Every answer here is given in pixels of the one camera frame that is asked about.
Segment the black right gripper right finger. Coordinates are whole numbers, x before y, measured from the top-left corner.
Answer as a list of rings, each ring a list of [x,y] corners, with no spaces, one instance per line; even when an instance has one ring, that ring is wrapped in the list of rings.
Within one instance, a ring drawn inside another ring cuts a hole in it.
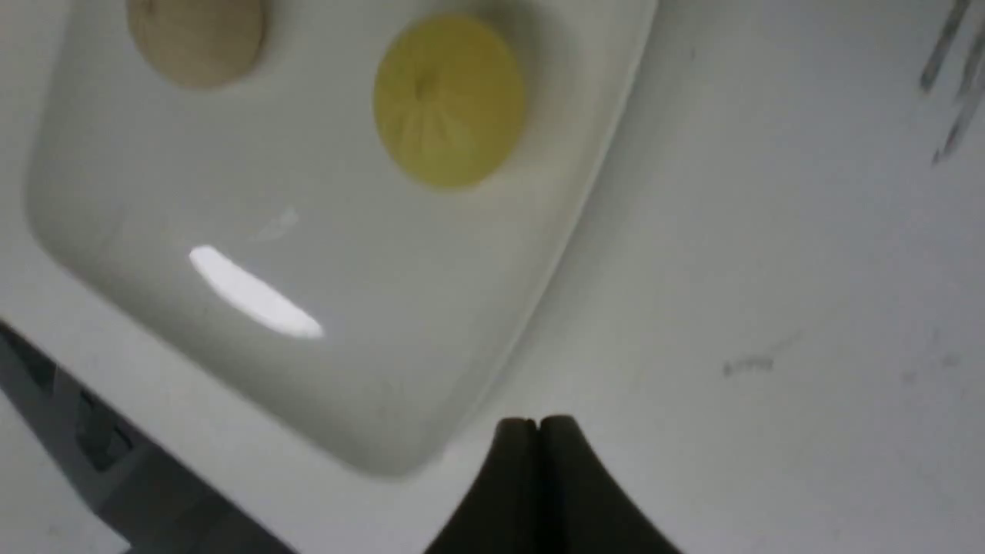
[[[679,553],[612,477],[576,419],[543,419],[539,452],[543,553]]]

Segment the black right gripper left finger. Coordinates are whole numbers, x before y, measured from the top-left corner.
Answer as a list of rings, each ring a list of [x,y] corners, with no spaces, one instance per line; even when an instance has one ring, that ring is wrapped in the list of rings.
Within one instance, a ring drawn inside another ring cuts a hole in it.
[[[538,484],[538,429],[530,419],[496,425],[472,486],[429,553],[534,553]]]

